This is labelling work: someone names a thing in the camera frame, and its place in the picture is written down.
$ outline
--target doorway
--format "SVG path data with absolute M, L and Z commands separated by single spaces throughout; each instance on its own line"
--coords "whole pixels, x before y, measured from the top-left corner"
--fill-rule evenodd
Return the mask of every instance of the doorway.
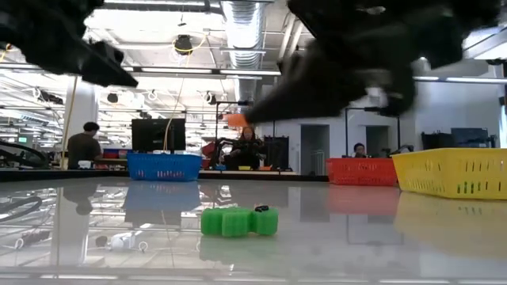
M 366 126 L 366 151 L 374 158 L 386 157 L 389 149 L 388 126 Z
M 330 126 L 301 125 L 301 175 L 326 175 Z

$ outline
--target dark hair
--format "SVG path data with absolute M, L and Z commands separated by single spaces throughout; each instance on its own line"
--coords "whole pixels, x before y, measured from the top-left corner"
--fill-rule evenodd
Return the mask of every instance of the dark hair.
M 358 142 L 354 145 L 354 151 L 356 151 L 359 146 L 362 146 L 364 148 L 364 144 Z
M 98 126 L 97 123 L 94 123 L 94 122 L 88 122 L 88 123 L 85 123 L 84 126 L 82 126 L 82 128 L 85 130 L 85 131 L 98 131 L 100 130 L 101 128 Z
M 244 127 L 243 130 L 241 131 L 241 136 L 239 137 L 240 140 L 244 140 L 245 139 L 245 131 L 247 129 L 250 129 L 252 131 L 252 138 L 250 140 L 255 140 L 255 130 L 253 127 Z

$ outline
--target black robotic claw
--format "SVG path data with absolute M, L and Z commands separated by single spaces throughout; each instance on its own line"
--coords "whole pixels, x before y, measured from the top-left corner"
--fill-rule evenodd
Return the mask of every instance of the black robotic claw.
M 55 74 L 77 74 L 100 86 L 137 86 L 120 67 L 123 52 L 106 42 L 88 44 L 83 21 L 104 0 L 5 0 L 0 43 L 19 48 L 28 63 Z
M 497 24 L 500 0 L 288 0 L 288 7 L 315 40 L 279 65 L 283 81 L 245 114 L 249 124 L 337 116 L 366 87 L 387 95 L 381 115 L 399 116 L 417 95 L 411 63 L 460 61 L 471 30 Z M 274 108 L 281 105 L 290 108 Z

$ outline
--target blue basket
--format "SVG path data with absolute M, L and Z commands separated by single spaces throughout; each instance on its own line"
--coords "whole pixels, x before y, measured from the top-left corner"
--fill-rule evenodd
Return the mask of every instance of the blue basket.
M 191 154 L 127 154 L 130 178 L 145 181 L 194 181 L 202 158 Z

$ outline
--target green toy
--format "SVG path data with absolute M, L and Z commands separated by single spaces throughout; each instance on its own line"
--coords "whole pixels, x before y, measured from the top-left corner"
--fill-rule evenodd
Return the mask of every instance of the green toy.
M 278 230 L 278 210 L 268 206 L 255 210 L 241 207 L 206 209 L 200 219 L 200 232 L 225 238 L 245 237 L 248 233 L 274 235 Z

